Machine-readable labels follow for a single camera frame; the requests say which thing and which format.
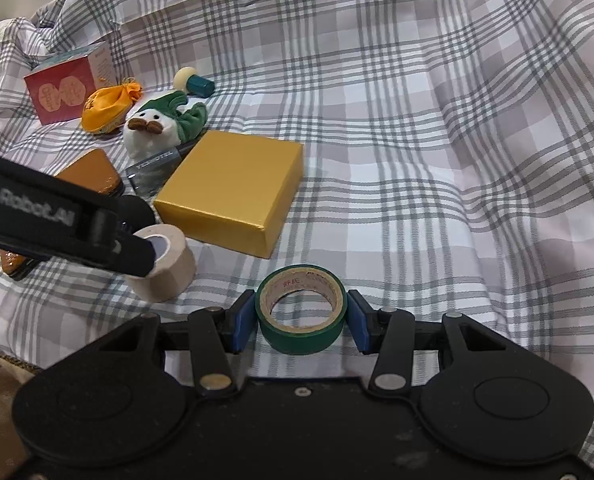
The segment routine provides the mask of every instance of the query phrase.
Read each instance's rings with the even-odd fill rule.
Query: green tape roll
[[[292,327],[271,317],[281,298],[298,290],[321,294],[333,308],[328,318],[314,326]],[[326,269],[295,265],[276,270],[259,286],[255,294],[255,310],[261,332],[270,346],[284,354],[314,354],[328,348],[337,339],[344,325],[347,300],[344,286]]]

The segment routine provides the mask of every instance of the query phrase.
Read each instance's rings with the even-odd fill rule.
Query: cardboard box
[[[117,85],[105,41],[57,54],[37,65],[24,81],[42,124],[80,118],[95,90]]]
[[[186,236],[269,258],[303,174],[298,142],[206,132],[154,200]]]

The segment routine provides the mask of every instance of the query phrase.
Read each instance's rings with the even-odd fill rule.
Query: red box
[[[105,41],[57,54],[37,65],[24,81],[42,124],[80,118],[95,90],[117,85]]]

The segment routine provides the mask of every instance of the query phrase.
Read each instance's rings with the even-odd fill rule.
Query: plush duck beak
[[[154,135],[160,135],[162,133],[162,131],[164,131],[164,127],[162,126],[161,123],[158,123],[157,121],[146,122],[146,120],[144,120],[140,117],[134,117],[134,118],[130,119],[128,121],[128,124],[126,124],[126,126],[128,126],[129,130],[138,130],[138,131],[146,130],[147,132],[150,132],[151,134],[154,134]]]

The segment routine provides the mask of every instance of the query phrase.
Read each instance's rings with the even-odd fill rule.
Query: beige tape roll
[[[180,295],[195,277],[195,257],[186,237],[174,225],[155,224],[140,229],[135,236],[150,240],[155,249],[155,266],[145,278],[125,276],[141,300],[161,303]]]

